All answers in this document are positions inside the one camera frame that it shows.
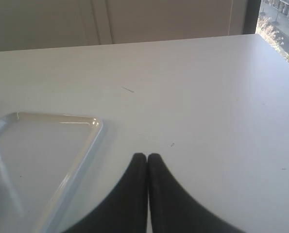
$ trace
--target black object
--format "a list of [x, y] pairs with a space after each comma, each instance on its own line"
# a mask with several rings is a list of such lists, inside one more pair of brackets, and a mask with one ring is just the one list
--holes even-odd
[[145, 233], [147, 194], [146, 157], [136, 153], [111, 193], [65, 233]]
[[261, 0], [248, 0], [243, 34], [255, 34], [257, 19], [259, 17]]
[[154, 233], [242, 233], [196, 202], [175, 180], [159, 154], [148, 158]]

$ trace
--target table surface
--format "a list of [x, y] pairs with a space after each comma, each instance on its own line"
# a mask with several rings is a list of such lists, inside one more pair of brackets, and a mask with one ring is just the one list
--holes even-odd
[[0, 52], [0, 117], [17, 111], [103, 119], [60, 229], [102, 201], [134, 152], [158, 152], [224, 220], [289, 233], [289, 65], [259, 35]]

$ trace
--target tree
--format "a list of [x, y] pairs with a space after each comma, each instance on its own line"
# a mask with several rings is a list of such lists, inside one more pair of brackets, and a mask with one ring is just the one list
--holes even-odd
[[283, 45], [283, 37], [278, 37], [278, 31], [274, 30], [273, 25], [270, 23], [270, 18], [259, 16], [256, 24], [255, 33], [260, 34], [263, 39], [269, 43], [277, 52], [279, 52], [288, 62], [289, 54], [285, 53], [280, 47]]

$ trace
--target clear plastic tray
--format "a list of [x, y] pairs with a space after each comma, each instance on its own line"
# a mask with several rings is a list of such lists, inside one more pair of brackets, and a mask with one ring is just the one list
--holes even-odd
[[101, 120], [84, 116], [0, 119], [0, 233], [54, 231], [101, 129]]

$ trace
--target sidewalk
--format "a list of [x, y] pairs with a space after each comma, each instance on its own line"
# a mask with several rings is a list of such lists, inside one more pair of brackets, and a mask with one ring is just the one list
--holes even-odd
[[[269, 6], [268, 4], [261, 2], [260, 6], [260, 12], [265, 13], [266, 17], [270, 17], [270, 22], [273, 22], [276, 20], [277, 17], [277, 9], [274, 8], [273, 6]], [[281, 32], [289, 36], [289, 19], [287, 16], [283, 15], [282, 13], [278, 13], [278, 25], [275, 25], [277, 29], [279, 29]]]

